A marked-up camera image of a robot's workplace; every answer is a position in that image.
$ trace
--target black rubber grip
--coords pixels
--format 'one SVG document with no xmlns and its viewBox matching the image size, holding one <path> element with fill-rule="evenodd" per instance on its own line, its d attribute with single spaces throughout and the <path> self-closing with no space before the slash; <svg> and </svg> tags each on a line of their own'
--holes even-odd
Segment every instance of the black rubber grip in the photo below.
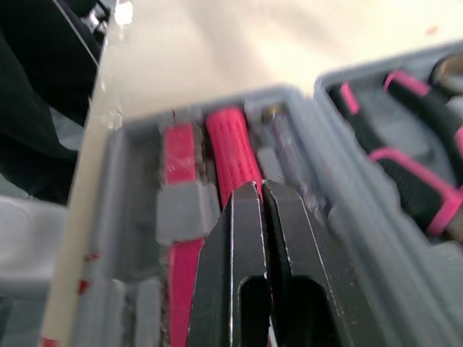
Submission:
<svg viewBox="0 0 463 347">
<path fill-rule="evenodd" d="M 387 91 L 436 133 L 447 152 L 458 184 L 463 184 L 463 159 L 455 140 L 463 121 L 447 107 L 446 99 L 434 90 L 426 95 L 417 95 L 395 80 L 389 83 Z"/>
<path fill-rule="evenodd" d="M 340 92 L 339 86 L 334 87 L 330 92 L 331 100 L 338 108 L 339 113 L 346 119 L 354 130 L 355 137 L 362 146 L 363 150 L 370 154 L 374 150 L 383 148 L 386 145 L 379 138 L 379 136 L 373 131 L 368 120 L 365 118 L 362 109 L 359 109 L 356 114 L 352 114 L 349 107 L 346 104 L 344 97 Z"/>
<path fill-rule="evenodd" d="M 391 159 L 380 159 L 377 163 L 396 182 L 402 210 L 425 231 L 442 207 L 440 194 Z"/>
</svg>

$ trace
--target pink screwdriver handle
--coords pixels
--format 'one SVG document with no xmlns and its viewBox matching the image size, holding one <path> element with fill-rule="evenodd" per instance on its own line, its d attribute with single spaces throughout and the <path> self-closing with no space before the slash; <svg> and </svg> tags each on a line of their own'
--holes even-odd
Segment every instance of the pink screwdriver handle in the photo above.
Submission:
<svg viewBox="0 0 463 347">
<path fill-rule="evenodd" d="M 262 174 L 247 135 L 245 116 L 236 107 L 223 108 L 205 123 L 211 138 L 222 207 L 230 194 L 247 182 L 255 182 L 261 194 Z"/>
</svg>

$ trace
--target gray plastic tray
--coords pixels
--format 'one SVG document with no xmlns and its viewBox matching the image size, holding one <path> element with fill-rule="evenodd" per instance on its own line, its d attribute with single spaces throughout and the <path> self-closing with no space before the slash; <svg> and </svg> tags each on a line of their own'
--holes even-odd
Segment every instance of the gray plastic tray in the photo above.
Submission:
<svg viewBox="0 0 463 347">
<path fill-rule="evenodd" d="M 262 122 L 263 108 L 276 103 L 283 103 L 289 111 L 289 136 L 284 145 L 291 144 L 299 149 L 291 153 L 299 162 L 296 166 L 286 165 L 287 158 L 278 151 L 279 144 L 272 135 L 272 128 Z M 250 141 L 264 177 L 286 181 L 304 190 L 307 196 L 315 194 L 317 179 L 294 123 L 295 118 L 301 119 L 314 111 L 304 96 L 290 87 L 244 93 L 124 124 L 112 134 L 106 148 L 98 211 L 88 250 L 92 260 L 85 263 L 82 274 L 88 288 L 79 303 L 75 346 L 106 346 L 109 342 L 112 346 L 120 346 L 127 342 L 127 335 L 132 336 L 136 346 L 144 346 L 142 340 L 164 339 L 166 307 L 150 307 L 140 300 L 148 295 L 146 288 L 157 286 L 157 294 L 151 295 L 166 305 L 167 246 L 173 241 L 206 235 L 219 217 L 219 208 L 215 168 L 208 168 L 207 158 L 207 179 L 202 183 L 169 188 L 162 184 L 161 134 L 174 123 L 195 121 L 203 124 L 211 111 L 225 106 L 238 106 L 244 111 L 250 125 Z M 299 168 L 303 166 L 305 171 L 301 174 Z M 307 200 L 307 205 L 320 213 L 324 201 L 318 196 L 317 200 Z M 148 330 L 136 323 L 146 317 L 152 322 L 156 322 L 157 317 L 158 328 L 151 326 Z M 148 336 L 150 331 L 156 330 L 159 332 L 156 336 Z"/>
<path fill-rule="evenodd" d="M 381 85 L 387 70 L 402 68 L 424 77 L 437 60 L 459 47 L 463 45 L 449 44 L 327 75 L 317 81 L 315 102 L 290 87 L 277 87 L 174 110 L 176 122 L 183 122 L 203 121 L 205 115 L 221 106 L 243 108 L 264 176 L 289 182 L 301 192 L 317 197 L 305 202 L 315 212 L 328 216 L 331 229 L 349 250 L 390 346 L 462 344 L 462 249 L 454 242 L 431 244 L 400 210 L 391 180 L 367 160 L 352 130 L 331 104 L 326 88 L 349 80 L 356 92 L 360 90 L 362 101 L 372 93 L 375 100 L 388 108 L 389 101 L 376 95 L 373 87 L 376 82 Z M 300 158 L 296 164 L 279 153 L 271 129 L 261 121 L 262 109 L 274 103 L 284 103 L 291 116 L 291 141 L 298 152 L 289 158 Z M 449 164 L 436 139 L 404 113 L 394 111 L 395 122 L 387 111 L 378 116 L 378 126 L 385 129 L 381 135 L 390 142 L 399 141 L 397 146 L 453 183 Z M 82 274 L 83 278 L 94 279 L 95 285 L 81 296 L 75 346 L 106 346 L 109 341 L 111 346 L 120 346 L 127 336 L 138 341 L 136 346 L 141 346 L 144 339 L 156 343 L 163 339 L 164 244 L 168 238 L 161 241 L 156 237 L 156 197 L 162 181 L 160 133 L 172 122 L 170 110 L 124 124 L 109 140 L 88 252 L 98 254 L 98 259 L 86 264 Z M 397 136 L 406 127 L 416 134 L 416 141 L 403 141 L 403 136 Z M 208 209 L 206 214 L 214 220 L 217 212 L 212 199 L 201 201 Z M 209 229 L 211 223 L 204 226 Z M 163 298 L 161 306 L 147 305 L 141 310 L 140 300 L 147 295 L 144 288 L 150 287 L 155 287 L 153 297 Z M 112 319 L 103 324 L 106 315 Z M 137 325 L 137 319 L 158 322 L 158 327 L 151 328 L 160 334 L 149 335 L 146 327 Z"/>
<path fill-rule="evenodd" d="M 381 86 L 392 69 L 404 69 L 427 81 L 436 62 L 459 51 L 463 51 L 463 43 L 450 43 L 322 76 L 315 84 L 316 118 L 331 136 L 322 139 L 310 131 L 306 137 L 314 145 L 317 142 L 320 149 L 328 150 L 326 146 L 329 145 L 330 151 L 344 155 L 343 158 L 327 155 L 320 160 L 325 167 L 332 170 L 342 166 L 355 171 L 354 176 L 344 177 L 341 187 L 334 189 L 346 197 L 351 209 L 362 202 L 364 211 L 358 215 L 354 228 L 349 226 L 355 224 L 346 223 L 344 211 L 331 211 L 331 222 L 339 226 L 335 230 L 344 227 L 344 235 L 340 236 L 358 256 L 359 266 L 365 268 L 366 278 L 378 289 L 377 292 L 380 293 L 379 287 L 383 286 L 382 291 L 393 294 L 399 305 L 385 309 L 397 319 L 404 320 L 405 329 L 416 332 L 420 346 L 462 344 L 463 249 L 452 241 L 431 243 L 402 212 L 394 183 L 381 167 L 368 160 L 327 92 L 335 84 L 349 82 L 371 114 L 371 124 L 386 143 L 403 150 L 454 184 L 449 162 L 434 133 L 384 93 Z M 459 103 L 455 100 L 452 103 L 452 107 L 463 115 L 463 108 L 458 109 Z M 333 178 L 337 181 L 343 175 L 333 172 L 333 176 L 322 182 L 322 189 L 329 189 Z M 451 330 L 453 342 L 443 343 L 440 340 L 442 334 Z"/>
</svg>

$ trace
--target screwdriver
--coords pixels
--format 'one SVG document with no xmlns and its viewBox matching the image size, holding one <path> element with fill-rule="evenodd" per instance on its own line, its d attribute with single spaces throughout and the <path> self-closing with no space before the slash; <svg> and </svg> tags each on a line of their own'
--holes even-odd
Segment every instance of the screwdriver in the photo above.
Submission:
<svg viewBox="0 0 463 347">
<path fill-rule="evenodd" d="M 463 184 L 463 120 L 446 105 L 447 99 L 405 71 L 388 74 L 384 90 L 425 122 L 441 141 L 459 185 Z"/>
<path fill-rule="evenodd" d="M 396 182 L 403 211 L 428 234 L 445 232 L 463 241 L 463 194 L 422 164 L 383 143 L 347 82 L 334 87 L 330 96 L 369 159 L 381 165 Z"/>
<path fill-rule="evenodd" d="M 230 195 L 247 182 L 255 182 L 261 194 L 262 173 L 252 151 L 245 115 L 237 107 L 222 108 L 205 122 L 216 161 L 222 208 Z"/>
</svg>

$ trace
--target table surface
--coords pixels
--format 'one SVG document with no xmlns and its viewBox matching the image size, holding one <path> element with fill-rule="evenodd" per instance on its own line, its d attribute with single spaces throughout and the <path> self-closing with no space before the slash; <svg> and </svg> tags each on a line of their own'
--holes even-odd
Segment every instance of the table surface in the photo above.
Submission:
<svg viewBox="0 0 463 347">
<path fill-rule="evenodd" d="M 458 0 L 118 0 L 42 336 L 70 345 L 104 145 L 123 121 L 279 83 L 309 95 L 329 70 L 461 38 L 462 14 Z"/>
</svg>

